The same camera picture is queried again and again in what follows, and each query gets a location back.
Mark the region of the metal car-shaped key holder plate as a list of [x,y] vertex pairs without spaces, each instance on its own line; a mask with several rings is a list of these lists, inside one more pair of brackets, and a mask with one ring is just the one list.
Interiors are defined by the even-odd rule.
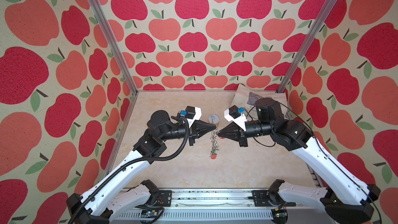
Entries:
[[217,158],[217,154],[219,151],[219,145],[217,143],[217,129],[211,132],[210,142],[211,142],[210,158],[214,160]]

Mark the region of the aluminium corner post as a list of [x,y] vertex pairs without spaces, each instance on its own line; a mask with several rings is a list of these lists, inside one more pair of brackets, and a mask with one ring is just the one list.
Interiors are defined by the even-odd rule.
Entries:
[[92,8],[92,11],[94,12],[94,15],[98,21],[98,24],[101,27],[101,30],[102,30],[104,37],[108,43],[108,46],[109,46],[111,52],[113,53],[119,68],[121,69],[121,73],[122,73],[127,85],[129,86],[129,89],[132,92],[132,95],[134,97],[137,97],[138,89],[135,85],[135,82],[134,82],[130,72],[129,72],[129,68],[125,61],[124,55],[119,48],[119,45],[118,45],[118,42],[116,41],[114,32],[111,28],[111,25],[109,24],[108,19],[106,18],[105,14],[104,14],[104,11],[102,9],[102,5],[100,4],[100,1],[99,0],[88,0],[88,2]]
[[277,93],[283,93],[286,89],[286,86],[289,82],[291,82],[291,78],[295,73],[296,69],[299,66],[299,63],[304,58],[305,54],[309,50],[311,44],[313,43],[314,39],[317,36],[317,33],[323,27],[327,17],[330,15],[333,7],[335,6],[337,0],[325,0],[324,4],[322,5],[318,16],[315,18],[314,23],[309,28],[309,32],[306,34],[306,37],[300,46],[296,55],[292,60],[291,65],[289,66],[285,76],[282,78],[281,83],[279,84],[278,89],[276,90]]

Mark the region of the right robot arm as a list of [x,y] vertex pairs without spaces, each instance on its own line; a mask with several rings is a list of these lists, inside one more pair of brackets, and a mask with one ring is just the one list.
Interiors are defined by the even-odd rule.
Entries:
[[327,187],[309,188],[275,180],[266,199],[271,205],[297,203],[321,210],[339,224],[364,224],[378,211],[375,201],[380,189],[366,184],[338,162],[318,141],[314,132],[297,120],[288,120],[282,104],[266,97],[256,101],[257,120],[247,120],[244,109],[233,105],[225,110],[229,125],[218,131],[220,138],[237,141],[241,147],[248,138],[270,136],[278,145],[301,158],[326,183]]

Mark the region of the beige canvas tote bag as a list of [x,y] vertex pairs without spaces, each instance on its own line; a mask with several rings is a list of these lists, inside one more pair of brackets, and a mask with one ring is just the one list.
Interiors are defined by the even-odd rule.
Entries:
[[258,99],[270,97],[284,105],[287,105],[287,97],[284,93],[275,91],[253,91],[246,86],[239,85],[232,100],[231,106],[243,107],[247,111],[255,105]]

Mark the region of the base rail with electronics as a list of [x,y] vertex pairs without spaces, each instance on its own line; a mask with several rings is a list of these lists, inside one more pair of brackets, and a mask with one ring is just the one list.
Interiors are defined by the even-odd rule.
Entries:
[[285,223],[289,208],[271,203],[266,188],[162,188],[152,210],[132,208],[116,223],[204,224],[265,221]]

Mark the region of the aluminium corner post right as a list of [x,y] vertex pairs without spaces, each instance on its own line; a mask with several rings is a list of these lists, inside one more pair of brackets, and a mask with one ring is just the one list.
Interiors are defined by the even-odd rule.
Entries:
[[327,17],[330,15],[333,7],[335,6],[337,0],[325,0],[324,4],[322,5],[318,16],[315,18],[314,23],[309,28],[309,32],[306,34],[306,37],[300,46],[296,55],[292,60],[291,65],[289,66],[285,76],[282,78],[281,83],[279,84],[278,89],[276,90],[277,93],[283,93],[286,89],[286,86],[289,82],[291,82],[291,78],[295,73],[296,69],[299,66],[299,63],[304,58],[305,54],[309,50],[311,44],[313,43],[314,39],[317,36],[317,33],[323,27]]

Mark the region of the aluminium corner post left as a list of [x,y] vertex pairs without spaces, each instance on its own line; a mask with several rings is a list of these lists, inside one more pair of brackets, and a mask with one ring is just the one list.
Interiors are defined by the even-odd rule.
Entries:
[[127,85],[129,86],[129,89],[132,92],[132,95],[134,97],[137,97],[138,89],[135,85],[135,82],[134,82],[130,72],[129,72],[129,68],[125,61],[124,55],[119,48],[119,45],[118,45],[118,42],[116,41],[114,32],[111,28],[111,25],[109,24],[108,19],[106,18],[105,14],[104,14],[104,11],[102,9],[102,5],[100,4],[100,1],[99,0],[88,0],[88,2],[92,8],[92,11],[94,12],[94,15],[98,21],[98,24],[101,27],[101,30],[102,30],[104,37],[108,43],[108,46],[109,46],[111,52],[113,53],[119,68],[121,69],[121,73],[122,73]]

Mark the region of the small round tin can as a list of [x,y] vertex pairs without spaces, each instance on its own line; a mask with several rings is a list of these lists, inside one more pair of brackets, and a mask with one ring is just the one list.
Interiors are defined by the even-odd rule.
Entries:
[[220,118],[218,115],[212,114],[208,117],[208,122],[211,124],[214,124],[216,126],[218,126],[219,122],[220,122]]

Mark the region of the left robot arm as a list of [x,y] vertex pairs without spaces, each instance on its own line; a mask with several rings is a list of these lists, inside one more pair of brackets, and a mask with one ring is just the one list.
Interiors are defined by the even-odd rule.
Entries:
[[143,181],[133,192],[120,191],[141,171],[154,162],[176,158],[186,145],[216,130],[216,125],[201,118],[201,109],[188,106],[177,116],[164,110],[154,112],[143,136],[126,158],[99,183],[82,194],[72,194],[66,201],[71,224],[108,224],[124,210],[157,199],[157,187]]

